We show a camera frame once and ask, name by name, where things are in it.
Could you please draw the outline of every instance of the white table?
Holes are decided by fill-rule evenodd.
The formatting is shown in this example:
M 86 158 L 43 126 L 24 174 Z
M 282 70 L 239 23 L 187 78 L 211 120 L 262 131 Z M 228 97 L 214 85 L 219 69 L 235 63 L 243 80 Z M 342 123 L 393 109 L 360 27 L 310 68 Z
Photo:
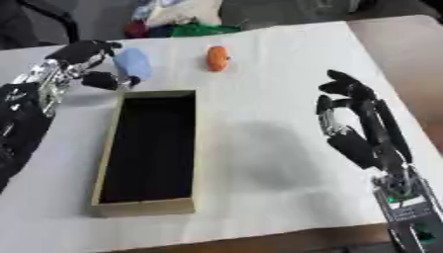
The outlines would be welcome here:
M 232 56 L 222 73 L 202 65 L 215 44 Z M 197 89 L 198 212 L 90 215 L 116 96 L 79 87 L 64 101 L 28 166 L 0 195 L 0 252 L 105 251 L 383 222 L 371 194 L 374 172 L 332 150 L 319 130 L 317 86 L 328 81 L 330 68 L 359 78 L 387 99 L 418 169 L 443 197 L 438 152 L 345 23 L 125 46 L 143 50 L 153 65 L 153 78 L 136 90 Z M 1 51 L 0 80 L 28 71 L 51 51 Z

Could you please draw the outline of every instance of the orange object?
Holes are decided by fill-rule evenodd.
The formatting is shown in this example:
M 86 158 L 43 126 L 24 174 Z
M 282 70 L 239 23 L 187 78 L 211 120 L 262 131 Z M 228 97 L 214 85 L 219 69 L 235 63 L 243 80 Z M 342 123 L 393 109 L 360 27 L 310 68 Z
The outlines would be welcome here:
M 213 46 L 208 50 L 208 69 L 210 71 L 223 71 L 227 67 L 229 56 L 223 46 Z

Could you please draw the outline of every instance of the blue object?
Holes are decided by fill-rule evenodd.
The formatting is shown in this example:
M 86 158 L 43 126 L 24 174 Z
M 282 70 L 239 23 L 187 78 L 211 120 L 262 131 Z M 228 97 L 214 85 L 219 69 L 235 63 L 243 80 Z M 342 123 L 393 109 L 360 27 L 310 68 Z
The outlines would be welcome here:
M 114 63 L 123 74 L 136 76 L 141 81 L 147 80 L 152 75 L 149 59 L 138 48 L 127 48 L 114 57 Z

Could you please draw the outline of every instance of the fabric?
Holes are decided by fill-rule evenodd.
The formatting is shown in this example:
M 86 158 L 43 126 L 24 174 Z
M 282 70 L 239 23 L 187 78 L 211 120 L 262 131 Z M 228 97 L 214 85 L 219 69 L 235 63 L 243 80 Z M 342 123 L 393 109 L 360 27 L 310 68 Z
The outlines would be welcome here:
M 194 19 L 208 26 L 219 26 L 219 8 L 222 0 L 182 0 L 163 6 L 161 1 L 154 0 L 146 6 L 135 10 L 133 18 L 145 20 L 149 27 L 166 24 L 187 24 Z

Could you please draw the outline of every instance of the green object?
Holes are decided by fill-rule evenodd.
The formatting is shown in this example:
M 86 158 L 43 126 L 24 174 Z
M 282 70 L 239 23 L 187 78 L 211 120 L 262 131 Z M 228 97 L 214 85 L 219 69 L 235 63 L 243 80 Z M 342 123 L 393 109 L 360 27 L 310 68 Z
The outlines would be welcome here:
M 240 32 L 240 27 L 205 26 L 199 23 L 174 26 L 172 37 L 201 37 Z
M 388 203 L 394 204 L 394 203 L 398 203 L 398 202 L 399 202 L 399 201 L 396 200 L 395 198 L 393 198 L 393 197 L 388 197 Z
M 431 233 L 431 231 L 426 227 L 425 224 L 416 224 L 413 229 L 415 230 L 415 234 L 421 243 L 430 244 L 435 241 L 435 236 Z

